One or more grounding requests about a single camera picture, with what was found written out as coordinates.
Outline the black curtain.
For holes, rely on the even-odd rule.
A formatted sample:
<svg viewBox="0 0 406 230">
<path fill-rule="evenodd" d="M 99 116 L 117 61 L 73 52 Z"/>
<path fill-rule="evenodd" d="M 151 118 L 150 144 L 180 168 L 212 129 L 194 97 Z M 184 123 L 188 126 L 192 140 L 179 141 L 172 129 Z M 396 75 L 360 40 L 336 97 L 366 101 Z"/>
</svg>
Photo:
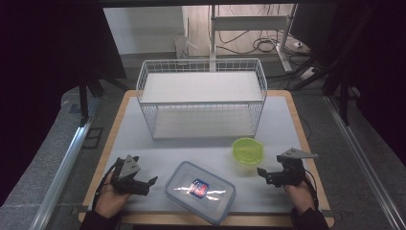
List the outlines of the black curtain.
<svg viewBox="0 0 406 230">
<path fill-rule="evenodd" d="M 302 0 L 291 34 L 336 66 L 323 91 L 356 88 L 358 108 L 406 163 L 406 0 Z"/>
<path fill-rule="evenodd" d="M 82 81 L 125 71 L 100 6 L 0 0 L 0 206 Z"/>
</svg>

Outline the white metal desk frame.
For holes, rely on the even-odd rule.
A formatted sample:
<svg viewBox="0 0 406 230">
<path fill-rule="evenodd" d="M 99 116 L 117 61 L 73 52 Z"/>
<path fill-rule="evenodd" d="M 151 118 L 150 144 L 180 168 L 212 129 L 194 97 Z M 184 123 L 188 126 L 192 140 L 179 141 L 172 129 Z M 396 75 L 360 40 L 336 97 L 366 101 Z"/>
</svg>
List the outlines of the white metal desk frame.
<svg viewBox="0 0 406 230">
<path fill-rule="evenodd" d="M 291 29 L 298 5 L 294 4 L 288 15 L 273 16 L 216 16 L 214 5 L 210 14 L 210 59 L 215 59 L 215 33 L 220 31 L 270 31 L 282 30 L 282 40 L 275 45 L 285 73 L 292 73 L 292 67 L 285 54 L 285 43 Z"/>
</svg>

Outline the black metal stand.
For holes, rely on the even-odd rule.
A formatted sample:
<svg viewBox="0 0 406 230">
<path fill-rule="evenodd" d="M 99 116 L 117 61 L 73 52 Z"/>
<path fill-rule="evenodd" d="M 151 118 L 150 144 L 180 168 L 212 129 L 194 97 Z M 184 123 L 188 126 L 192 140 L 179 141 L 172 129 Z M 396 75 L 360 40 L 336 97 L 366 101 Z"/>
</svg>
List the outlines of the black metal stand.
<svg viewBox="0 0 406 230">
<path fill-rule="evenodd" d="M 95 98 L 100 98 L 103 95 L 103 88 L 100 80 L 107 81 L 123 91 L 129 90 L 128 86 L 110 76 L 105 75 L 101 71 L 92 70 L 89 73 L 82 73 L 79 76 L 79 103 L 81 114 L 80 127 L 84 127 L 90 118 L 87 90 L 90 90 L 90 93 Z"/>
<path fill-rule="evenodd" d="M 350 100 L 350 76 L 347 72 L 329 74 L 323 87 L 324 95 L 333 96 L 339 90 L 338 111 L 341 120 L 346 126 L 350 124 L 348 119 L 348 106 Z"/>
</svg>

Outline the clear rectangular food container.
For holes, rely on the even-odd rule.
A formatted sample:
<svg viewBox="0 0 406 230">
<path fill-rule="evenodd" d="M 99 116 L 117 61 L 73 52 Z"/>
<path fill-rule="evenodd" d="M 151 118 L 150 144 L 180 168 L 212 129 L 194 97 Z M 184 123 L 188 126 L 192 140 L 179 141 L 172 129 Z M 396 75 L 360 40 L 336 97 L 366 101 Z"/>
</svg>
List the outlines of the clear rectangular food container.
<svg viewBox="0 0 406 230">
<path fill-rule="evenodd" d="M 166 183 L 165 193 L 186 210 L 219 225 L 229 214 L 237 188 L 226 179 L 184 161 Z"/>
</svg>

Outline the white power strip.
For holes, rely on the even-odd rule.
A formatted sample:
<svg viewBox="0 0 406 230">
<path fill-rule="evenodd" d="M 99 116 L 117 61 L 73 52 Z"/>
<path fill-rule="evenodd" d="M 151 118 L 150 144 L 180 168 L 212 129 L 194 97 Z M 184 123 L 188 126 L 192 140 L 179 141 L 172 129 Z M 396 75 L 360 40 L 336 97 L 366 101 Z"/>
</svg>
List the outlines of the white power strip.
<svg viewBox="0 0 406 230">
<path fill-rule="evenodd" d="M 306 80 L 318 72 L 319 72 L 319 70 L 316 67 L 310 67 L 301 74 L 300 79 Z"/>
</svg>

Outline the person's right hand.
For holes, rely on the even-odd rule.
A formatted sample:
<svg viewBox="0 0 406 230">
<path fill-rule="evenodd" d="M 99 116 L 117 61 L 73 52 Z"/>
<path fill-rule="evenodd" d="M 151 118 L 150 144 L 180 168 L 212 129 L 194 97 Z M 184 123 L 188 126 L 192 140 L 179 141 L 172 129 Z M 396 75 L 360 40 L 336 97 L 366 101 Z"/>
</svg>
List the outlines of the person's right hand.
<svg viewBox="0 0 406 230">
<path fill-rule="evenodd" d="M 291 199 L 299 215 L 302 215 L 308 209 L 316 209 L 310 189 L 304 181 L 302 181 L 299 185 L 285 185 L 283 188 Z"/>
</svg>

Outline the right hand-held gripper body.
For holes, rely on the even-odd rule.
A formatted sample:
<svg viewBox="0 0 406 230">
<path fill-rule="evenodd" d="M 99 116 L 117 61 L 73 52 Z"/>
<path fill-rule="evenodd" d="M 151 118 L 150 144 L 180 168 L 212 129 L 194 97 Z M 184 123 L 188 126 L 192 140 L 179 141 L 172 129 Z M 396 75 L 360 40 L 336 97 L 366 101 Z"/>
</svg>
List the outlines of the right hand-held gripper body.
<svg viewBox="0 0 406 230">
<path fill-rule="evenodd" d="M 313 154 L 301 149 L 291 148 L 277 156 L 277 161 L 282 164 L 282 176 L 277 186 L 293 185 L 297 186 L 306 180 L 306 172 L 303 164 L 304 159 L 317 158 Z"/>
</svg>

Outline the white table mat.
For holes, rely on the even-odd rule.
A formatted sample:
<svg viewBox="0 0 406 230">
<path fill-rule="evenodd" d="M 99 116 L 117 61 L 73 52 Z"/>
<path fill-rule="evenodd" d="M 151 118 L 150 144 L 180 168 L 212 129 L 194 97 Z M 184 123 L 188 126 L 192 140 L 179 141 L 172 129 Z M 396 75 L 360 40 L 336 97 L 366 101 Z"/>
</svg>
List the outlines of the white table mat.
<svg viewBox="0 0 406 230">
<path fill-rule="evenodd" d="M 264 145 L 259 167 L 269 172 L 281 171 L 276 156 L 301 147 L 286 98 L 266 99 L 255 138 Z M 184 209 L 166 196 L 165 185 L 178 165 L 189 161 L 236 186 L 233 213 L 288 213 L 292 204 L 285 191 L 268 185 L 255 167 L 238 163 L 232 155 L 232 144 L 231 139 L 222 138 L 154 140 L 138 100 L 131 97 L 104 169 L 111 167 L 118 157 L 132 155 L 139 158 L 141 167 L 135 176 L 137 180 L 157 179 L 148 195 L 133 195 L 129 199 L 124 207 L 128 212 L 182 212 Z"/>
</svg>

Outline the person's left hand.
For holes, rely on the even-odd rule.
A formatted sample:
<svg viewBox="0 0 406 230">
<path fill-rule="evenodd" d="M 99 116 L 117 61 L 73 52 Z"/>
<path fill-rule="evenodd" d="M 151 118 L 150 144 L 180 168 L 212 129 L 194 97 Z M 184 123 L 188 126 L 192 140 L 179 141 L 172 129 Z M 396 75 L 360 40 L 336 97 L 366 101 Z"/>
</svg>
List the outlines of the person's left hand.
<svg viewBox="0 0 406 230">
<path fill-rule="evenodd" d="M 99 198 L 94 207 L 97 213 L 108 219 L 117 215 L 131 197 L 131 194 L 117 193 L 110 183 L 111 177 L 112 173 L 110 173 L 103 182 Z"/>
</svg>

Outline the white wire shelf rack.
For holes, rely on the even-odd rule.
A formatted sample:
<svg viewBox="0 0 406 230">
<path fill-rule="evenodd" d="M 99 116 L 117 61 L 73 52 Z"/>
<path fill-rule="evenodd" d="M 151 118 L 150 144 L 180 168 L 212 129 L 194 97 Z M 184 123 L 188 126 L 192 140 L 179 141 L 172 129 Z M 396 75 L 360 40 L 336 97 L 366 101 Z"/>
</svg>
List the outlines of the white wire shelf rack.
<svg viewBox="0 0 406 230">
<path fill-rule="evenodd" d="M 154 139 L 253 137 L 267 81 L 256 58 L 146 60 L 136 93 Z"/>
</svg>

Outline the green round plastic container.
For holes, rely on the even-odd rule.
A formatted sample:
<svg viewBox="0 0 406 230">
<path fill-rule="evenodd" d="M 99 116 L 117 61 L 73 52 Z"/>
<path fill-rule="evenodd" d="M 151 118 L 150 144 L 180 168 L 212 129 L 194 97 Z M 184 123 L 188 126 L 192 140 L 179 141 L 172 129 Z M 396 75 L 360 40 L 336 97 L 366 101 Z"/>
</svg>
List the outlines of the green round plastic container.
<svg viewBox="0 0 406 230">
<path fill-rule="evenodd" d="M 257 165 L 263 158 L 263 143 L 253 138 L 239 138 L 232 144 L 232 154 L 243 165 Z"/>
</svg>

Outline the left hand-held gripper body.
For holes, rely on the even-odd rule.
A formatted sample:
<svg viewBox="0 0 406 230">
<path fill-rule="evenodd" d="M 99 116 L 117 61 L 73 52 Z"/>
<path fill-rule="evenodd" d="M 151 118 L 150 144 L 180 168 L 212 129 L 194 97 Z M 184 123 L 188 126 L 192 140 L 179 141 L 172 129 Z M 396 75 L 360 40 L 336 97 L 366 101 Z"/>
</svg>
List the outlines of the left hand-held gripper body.
<svg viewBox="0 0 406 230">
<path fill-rule="evenodd" d="M 142 181 L 137 181 L 134 176 L 141 169 L 137 164 L 139 157 L 128 155 L 126 159 L 118 158 L 110 183 L 119 194 L 131 194 L 133 186 L 141 186 Z"/>
</svg>

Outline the aluminium rail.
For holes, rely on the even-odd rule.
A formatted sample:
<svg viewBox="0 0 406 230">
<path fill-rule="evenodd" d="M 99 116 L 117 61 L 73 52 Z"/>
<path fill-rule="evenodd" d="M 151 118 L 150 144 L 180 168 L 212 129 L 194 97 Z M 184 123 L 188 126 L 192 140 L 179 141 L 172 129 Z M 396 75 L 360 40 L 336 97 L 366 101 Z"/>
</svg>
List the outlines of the aluminium rail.
<svg viewBox="0 0 406 230">
<path fill-rule="evenodd" d="M 393 230 L 406 230 L 406 220 L 399 213 L 394 200 L 390 196 L 388 190 L 384 187 L 381 180 L 378 178 L 377 173 L 373 169 L 370 161 L 368 160 L 365 152 L 362 150 L 359 142 L 357 141 L 354 133 L 349 125 L 347 125 L 340 116 L 339 105 L 332 96 L 324 96 L 337 126 L 339 127 L 342 135 L 344 136 L 352 155 L 355 158 L 362 174 L 366 178 L 372 193 L 377 199 L 386 219 L 390 223 Z"/>
<path fill-rule="evenodd" d="M 94 120 L 96 110 L 100 104 L 100 99 L 92 99 L 89 106 L 89 117 L 85 120 L 84 124 L 79 126 L 75 135 L 66 150 L 64 157 L 59 165 L 58 170 L 54 176 L 54 179 L 44 196 L 44 199 L 39 206 L 39 209 L 34 217 L 34 220 L 29 230 L 45 230 L 48 222 L 52 216 L 53 211 L 56 208 L 56 204 L 60 198 L 60 195 L 65 187 L 66 181 L 73 169 L 76 159 L 79 155 L 81 146 L 85 140 L 87 132 Z"/>
</svg>

